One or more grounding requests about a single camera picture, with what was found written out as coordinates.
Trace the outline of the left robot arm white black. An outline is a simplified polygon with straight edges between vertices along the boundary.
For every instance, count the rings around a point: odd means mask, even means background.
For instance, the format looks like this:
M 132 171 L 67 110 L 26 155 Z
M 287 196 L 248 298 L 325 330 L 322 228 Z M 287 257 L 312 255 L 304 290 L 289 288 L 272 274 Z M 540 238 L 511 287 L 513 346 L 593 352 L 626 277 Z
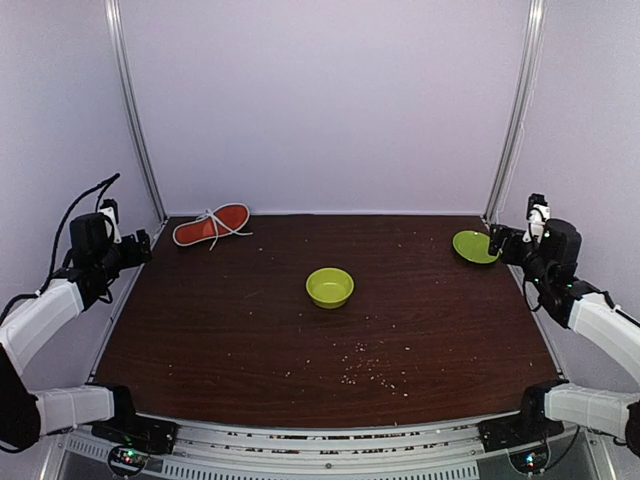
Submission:
M 20 306 L 1 314 L 1 449 L 20 453 L 42 437 L 79 425 L 104 422 L 123 444 L 144 433 L 128 388 L 82 385 L 30 391 L 22 375 L 54 335 L 97 302 L 111 299 L 121 271 L 151 258 L 151 240 L 139 229 L 123 236 L 114 207 L 71 221 L 71 247 L 44 287 L 20 296 Z

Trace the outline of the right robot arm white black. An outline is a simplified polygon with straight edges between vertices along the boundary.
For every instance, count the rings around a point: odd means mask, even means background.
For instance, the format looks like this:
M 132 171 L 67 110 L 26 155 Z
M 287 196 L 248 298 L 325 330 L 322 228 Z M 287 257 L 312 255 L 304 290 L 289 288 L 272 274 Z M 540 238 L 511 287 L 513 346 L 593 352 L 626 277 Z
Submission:
M 577 229 L 561 219 L 525 230 L 493 224 L 488 253 L 522 270 L 552 320 L 598 346 L 638 380 L 639 321 L 615 304 L 609 292 L 575 276 L 581 243 Z M 530 442 L 562 422 L 612 436 L 639 453 L 638 394 L 568 381 L 540 383 L 525 390 L 512 430 L 519 440 Z

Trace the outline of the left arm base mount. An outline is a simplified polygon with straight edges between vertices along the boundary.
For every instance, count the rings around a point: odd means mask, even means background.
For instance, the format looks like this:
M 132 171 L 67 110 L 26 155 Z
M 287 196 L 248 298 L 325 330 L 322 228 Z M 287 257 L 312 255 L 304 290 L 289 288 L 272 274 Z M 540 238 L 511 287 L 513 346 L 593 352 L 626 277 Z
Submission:
M 126 386 L 109 385 L 106 389 L 113 396 L 114 415 L 92 422 L 93 436 L 152 455 L 173 452 L 178 433 L 176 422 L 140 415 Z

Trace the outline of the white shoelace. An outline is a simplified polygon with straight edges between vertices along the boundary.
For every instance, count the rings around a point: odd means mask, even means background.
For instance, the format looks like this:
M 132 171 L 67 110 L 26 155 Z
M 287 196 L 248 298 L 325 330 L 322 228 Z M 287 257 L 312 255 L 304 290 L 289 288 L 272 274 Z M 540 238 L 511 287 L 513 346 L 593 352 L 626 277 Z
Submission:
M 213 225 L 212 242 L 209 246 L 209 250 L 212 250 L 218 243 L 218 240 L 222 237 L 225 237 L 225 236 L 246 237 L 246 236 L 252 235 L 252 232 L 242 232 L 242 228 L 246 225 L 247 221 L 242 223 L 239 227 L 231 228 L 229 225 L 223 222 L 215 212 L 210 210 L 206 210 L 204 214 L 198 216 L 197 220 L 198 221 L 209 220 Z

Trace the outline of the grey canvas sneaker red sole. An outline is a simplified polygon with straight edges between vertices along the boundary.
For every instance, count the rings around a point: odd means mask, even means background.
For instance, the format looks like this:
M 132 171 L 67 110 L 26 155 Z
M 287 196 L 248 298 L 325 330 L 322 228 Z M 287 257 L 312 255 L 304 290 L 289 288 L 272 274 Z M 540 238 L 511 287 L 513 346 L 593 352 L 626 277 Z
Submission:
M 249 208 L 242 203 L 227 203 L 219 206 L 214 210 L 219 218 L 229 225 L 231 228 L 239 227 L 242 223 L 247 221 L 244 228 L 249 223 L 251 218 L 251 212 Z M 184 222 L 174 228 L 172 232 L 172 239 L 175 245 L 179 247 L 190 247 L 203 242 L 212 242 L 213 225 L 209 220 L 198 221 L 197 217 L 194 220 Z

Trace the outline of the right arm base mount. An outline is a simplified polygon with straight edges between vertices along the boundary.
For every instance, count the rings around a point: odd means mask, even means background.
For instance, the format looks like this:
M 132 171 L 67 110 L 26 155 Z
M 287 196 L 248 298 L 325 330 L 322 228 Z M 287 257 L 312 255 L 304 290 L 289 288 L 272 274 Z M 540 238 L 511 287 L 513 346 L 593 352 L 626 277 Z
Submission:
M 552 388 L 565 383 L 566 380 L 551 380 L 529 386 L 524 390 L 518 413 L 481 421 L 477 428 L 484 450 L 510 449 L 563 433 L 563 423 L 545 415 L 544 397 Z

